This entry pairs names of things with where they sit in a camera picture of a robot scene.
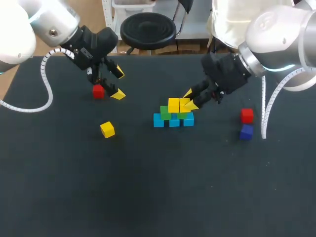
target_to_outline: stool seat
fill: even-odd
[[[141,50],[164,48],[172,44],[176,34],[177,27],[170,18],[152,12],[132,15],[123,21],[120,28],[122,40]]]

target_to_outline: white cloth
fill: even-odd
[[[248,24],[260,12],[274,5],[294,5],[293,0],[212,0],[212,3],[207,28],[211,35],[232,48],[245,41]]]

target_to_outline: green block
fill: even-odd
[[[177,113],[177,119],[186,119],[188,113]]]
[[[160,106],[161,120],[171,120],[171,113],[168,113],[168,106]]]

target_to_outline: red block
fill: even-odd
[[[241,110],[241,122],[242,123],[253,123],[253,110],[242,109]]]
[[[92,94],[94,99],[103,99],[105,94],[104,88],[101,85],[94,85]]]

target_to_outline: chair leg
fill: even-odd
[[[129,48],[129,50],[126,52],[126,55],[130,55],[133,51],[134,51],[135,48],[131,47]]]

